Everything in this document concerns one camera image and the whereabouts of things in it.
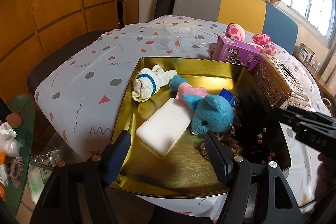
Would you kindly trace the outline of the black hair wig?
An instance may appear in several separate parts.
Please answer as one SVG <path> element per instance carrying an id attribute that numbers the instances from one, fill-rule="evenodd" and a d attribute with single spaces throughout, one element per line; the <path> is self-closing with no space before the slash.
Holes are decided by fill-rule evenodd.
<path id="1" fill-rule="evenodd" d="M 238 121 L 235 123 L 235 137 L 241 155 L 249 162 L 266 164 L 279 161 L 284 138 L 280 125 L 271 117 L 271 111 L 248 94 L 239 96 L 236 108 Z"/>

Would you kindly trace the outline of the white foam block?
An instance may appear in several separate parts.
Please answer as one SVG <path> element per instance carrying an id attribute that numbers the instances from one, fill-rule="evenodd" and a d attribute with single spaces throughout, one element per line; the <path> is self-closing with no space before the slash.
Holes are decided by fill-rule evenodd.
<path id="1" fill-rule="evenodd" d="M 170 98 L 135 133 L 156 153 L 166 156 L 188 128 L 193 115 L 184 103 Z"/>

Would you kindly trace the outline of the blue plush elephant toy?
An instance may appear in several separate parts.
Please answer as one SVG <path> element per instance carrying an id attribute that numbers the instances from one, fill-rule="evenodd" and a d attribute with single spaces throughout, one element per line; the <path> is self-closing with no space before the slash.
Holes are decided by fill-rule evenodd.
<path id="1" fill-rule="evenodd" d="M 169 88 L 177 92 L 176 100 L 193 111 L 192 134 L 204 135 L 208 131 L 224 133 L 233 128 L 234 111 L 224 97 L 208 94 L 205 88 L 195 88 L 179 75 L 170 80 Z"/>

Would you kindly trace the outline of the blue white tissue pack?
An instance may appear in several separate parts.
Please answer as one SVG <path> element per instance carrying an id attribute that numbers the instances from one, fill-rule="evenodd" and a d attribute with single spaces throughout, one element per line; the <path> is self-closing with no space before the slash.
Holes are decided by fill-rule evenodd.
<path id="1" fill-rule="evenodd" d="M 226 89 L 222 89 L 219 93 L 220 96 L 225 98 L 231 105 L 232 108 L 237 108 L 239 105 L 239 98 Z"/>

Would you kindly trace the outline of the white knitted glove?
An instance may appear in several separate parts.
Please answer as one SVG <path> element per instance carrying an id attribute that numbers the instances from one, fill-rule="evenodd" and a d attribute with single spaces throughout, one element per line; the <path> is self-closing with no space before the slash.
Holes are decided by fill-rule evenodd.
<path id="1" fill-rule="evenodd" d="M 166 86 L 175 75 L 177 75 L 177 71 L 164 71 L 159 65 L 155 65 L 152 69 L 141 69 L 133 81 L 132 98 L 136 102 L 149 100 L 161 87 Z"/>

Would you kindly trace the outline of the brown satin scrunchie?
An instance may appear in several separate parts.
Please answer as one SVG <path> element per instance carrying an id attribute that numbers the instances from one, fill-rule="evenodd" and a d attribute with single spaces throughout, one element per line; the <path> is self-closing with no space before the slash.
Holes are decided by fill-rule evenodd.
<path id="1" fill-rule="evenodd" d="M 239 142 L 232 134 L 217 134 L 208 131 L 203 136 L 203 141 L 199 147 L 200 153 L 209 161 L 221 159 L 222 162 L 229 163 L 232 158 L 239 154 L 241 148 Z"/>

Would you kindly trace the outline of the gold metal tray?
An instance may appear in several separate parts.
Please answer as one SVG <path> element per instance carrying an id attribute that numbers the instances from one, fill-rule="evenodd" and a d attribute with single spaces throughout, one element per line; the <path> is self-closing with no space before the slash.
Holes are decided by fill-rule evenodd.
<path id="1" fill-rule="evenodd" d="M 270 110 L 271 117 L 277 121 L 263 91 L 241 65 L 201 59 L 143 57 L 131 70 L 131 79 L 135 79 L 141 69 L 154 65 L 176 70 L 192 86 L 203 87 L 211 94 L 218 94 L 222 89 L 238 97 L 248 94 Z M 175 97 L 175 93 L 163 87 L 150 100 L 138 103 L 131 97 L 132 89 L 133 85 L 128 84 L 114 124 L 113 137 L 128 130 L 131 145 L 112 188 L 160 198 L 198 198 L 228 192 L 228 187 L 218 181 L 211 163 L 199 151 L 201 136 L 186 130 L 166 156 L 159 155 L 138 138 L 135 132 L 139 126 L 168 99 Z M 281 126 L 280 129 L 285 147 L 277 163 L 282 170 L 287 170 L 291 159 Z"/>

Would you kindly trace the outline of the patterned white tablecloth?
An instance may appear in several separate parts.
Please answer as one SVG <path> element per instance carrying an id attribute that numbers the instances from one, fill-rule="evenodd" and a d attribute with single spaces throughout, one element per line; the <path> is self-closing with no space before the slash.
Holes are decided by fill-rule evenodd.
<path id="1" fill-rule="evenodd" d="M 35 100 L 54 129 L 82 158 L 100 152 L 112 139 L 118 109 L 138 60 L 149 56 L 208 59 L 212 43 L 227 25 L 187 16 L 161 16 L 148 23 L 104 31 L 89 39 L 89 46 L 70 53 L 51 69 L 34 91 Z M 308 107 L 330 115 L 319 88 L 306 68 L 285 48 L 271 41 L 281 60 L 302 83 Z M 295 140 L 295 133 L 280 124 L 289 146 L 291 167 L 284 172 L 299 205 L 314 199 L 318 152 Z M 141 197 L 179 213 L 217 220 L 226 194 L 207 198 L 167 199 Z"/>

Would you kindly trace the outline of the purple cardboard box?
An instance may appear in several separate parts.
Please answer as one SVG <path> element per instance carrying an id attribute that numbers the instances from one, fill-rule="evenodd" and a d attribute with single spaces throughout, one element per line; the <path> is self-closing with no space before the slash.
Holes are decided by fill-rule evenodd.
<path id="1" fill-rule="evenodd" d="M 252 45 L 218 36 L 212 59 L 244 66 L 252 71 L 260 60 L 261 53 Z"/>

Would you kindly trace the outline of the pink spotted plush toy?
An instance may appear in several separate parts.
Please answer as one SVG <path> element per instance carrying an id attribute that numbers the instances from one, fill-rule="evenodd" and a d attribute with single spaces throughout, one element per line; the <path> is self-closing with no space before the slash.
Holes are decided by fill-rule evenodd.
<path id="1" fill-rule="evenodd" d="M 277 49 L 271 42 L 269 35 L 261 33 L 254 34 L 251 37 L 246 36 L 244 28 L 237 23 L 228 24 L 225 36 L 233 40 L 250 44 L 260 53 L 265 53 L 270 56 L 274 56 L 277 53 Z"/>

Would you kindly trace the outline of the green round side table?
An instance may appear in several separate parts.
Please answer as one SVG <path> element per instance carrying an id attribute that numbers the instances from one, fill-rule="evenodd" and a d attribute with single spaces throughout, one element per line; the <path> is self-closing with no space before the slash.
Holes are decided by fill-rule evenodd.
<path id="1" fill-rule="evenodd" d="M 17 182 L 13 183 L 8 179 L 8 186 L 5 188 L 5 201 L 1 201 L 1 210 L 7 210 L 12 215 L 17 215 L 29 170 L 31 147 L 33 144 L 33 131 L 35 120 L 34 103 L 26 94 L 18 95 L 9 102 L 1 101 L 1 123 L 6 121 L 9 114 L 17 114 L 22 122 L 16 133 L 15 140 L 18 142 L 18 156 L 21 158 L 21 175 Z"/>

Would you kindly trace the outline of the grey yellow blue chair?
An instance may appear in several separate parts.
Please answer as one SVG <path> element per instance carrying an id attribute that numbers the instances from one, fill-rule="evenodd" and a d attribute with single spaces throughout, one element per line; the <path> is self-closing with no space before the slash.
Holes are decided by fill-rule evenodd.
<path id="1" fill-rule="evenodd" d="M 290 54 L 297 41 L 297 23 L 262 0 L 175 0 L 173 15 L 222 24 L 237 23 L 245 31 L 269 35 L 273 43 Z"/>

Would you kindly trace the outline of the wooden wardrobe panels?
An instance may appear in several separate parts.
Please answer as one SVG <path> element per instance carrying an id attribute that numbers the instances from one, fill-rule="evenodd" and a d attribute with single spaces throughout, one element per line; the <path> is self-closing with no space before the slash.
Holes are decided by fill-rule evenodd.
<path id="1" fill-rule="evenodd" d="M 1 0 L 1 98 L 28 93 L 29 73 L 72 39 L 138 17 L 138 0 Z"/>

